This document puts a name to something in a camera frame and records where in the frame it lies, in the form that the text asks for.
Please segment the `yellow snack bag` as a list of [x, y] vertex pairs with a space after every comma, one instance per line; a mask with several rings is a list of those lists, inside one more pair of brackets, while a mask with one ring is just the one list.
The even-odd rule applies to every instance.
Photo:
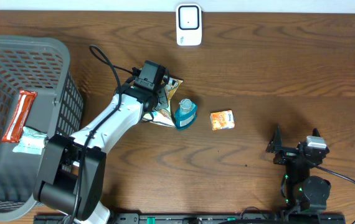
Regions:
[[174, 128], [173, 116], [171, 112], [171, 98], [182, 84], [183, 80], [170, 78], [163, 89], [158, 92], [159, 103], [150, 113], [146, 113], [142, 122], [150, 122], [162, 126]]

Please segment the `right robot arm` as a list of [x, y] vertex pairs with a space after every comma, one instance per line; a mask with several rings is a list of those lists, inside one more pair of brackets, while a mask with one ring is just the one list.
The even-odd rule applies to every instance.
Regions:
[[326, 210], [331, 184], [328, 180], [310, 174], [310, 169], [322, 164], [329, 153], [325, 140], [317, 129], [297, 147], [286, 147], [276, 127], [266, 151], [275, 155], [273, 163], [285, 166], [281, 193], [286, 198], [285, 216], [300, 213], [318, 213]]

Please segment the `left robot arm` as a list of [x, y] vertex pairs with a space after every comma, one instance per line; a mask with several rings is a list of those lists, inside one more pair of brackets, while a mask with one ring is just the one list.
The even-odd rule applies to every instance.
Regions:
[[160, 93], [172, 84], [143, 75], [117, 91], [108, 107], [69, 137], [54, 135], [45, 144], [33, 198], [67, 215], [70, 223], [108, 223], [111, 211], [100, 201], [107, 154], [143, 115], [161, 104]]

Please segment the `blue mouthwash bottle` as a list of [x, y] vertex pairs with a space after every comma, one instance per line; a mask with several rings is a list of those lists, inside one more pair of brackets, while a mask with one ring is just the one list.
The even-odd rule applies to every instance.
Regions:
[[190, 99], [183, 99], [179, 102], [179, 108], [174, 113], [175, 126], [177, 130], [183, 130], [192, 125], [197, 118], [197, 105]]

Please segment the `orange small snack box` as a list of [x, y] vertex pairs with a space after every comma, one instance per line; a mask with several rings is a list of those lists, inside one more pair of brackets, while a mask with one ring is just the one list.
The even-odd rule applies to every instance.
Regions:
[[210, 115], [212, 130], [232, 129], [235, 127], [232, 110], [213, 112]]

